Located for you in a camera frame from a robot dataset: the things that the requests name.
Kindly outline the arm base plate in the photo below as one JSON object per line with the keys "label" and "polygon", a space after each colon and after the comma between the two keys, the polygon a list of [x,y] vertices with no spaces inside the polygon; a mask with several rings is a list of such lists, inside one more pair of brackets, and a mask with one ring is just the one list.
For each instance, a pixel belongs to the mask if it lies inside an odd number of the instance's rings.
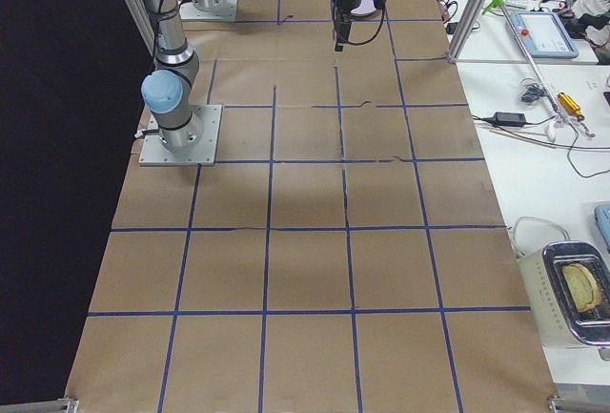
{"label": "arm base plate", "polygon": [[139,164],[142,166],[213,166],[221,125],[222,105],[192,106],[190,123],[177,131],[158,127],[151,114],[143,136]]}
{"label": "arm base plate", "polygon": [[186,22],[233,22],[238,0],[182,0],[180,15]]}

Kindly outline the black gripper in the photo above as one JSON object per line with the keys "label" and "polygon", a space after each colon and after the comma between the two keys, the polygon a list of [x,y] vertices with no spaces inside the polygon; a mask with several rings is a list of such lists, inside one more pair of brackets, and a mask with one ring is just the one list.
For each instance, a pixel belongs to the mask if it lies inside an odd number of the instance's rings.
{"label": "black gripper", "polygon": [[[332,0],[333,2],[333,22],[335,32],[335,51],[342,52],[345,44],[353,44],[350,40],[351,26],[354,19],[352,10],[356,8],[355,0]],[[379,35],[386,15],[387,0],[374,0],[374,6],[381,11],[381,18],[375,33],[361,44],[369,44],[376,40]]]}

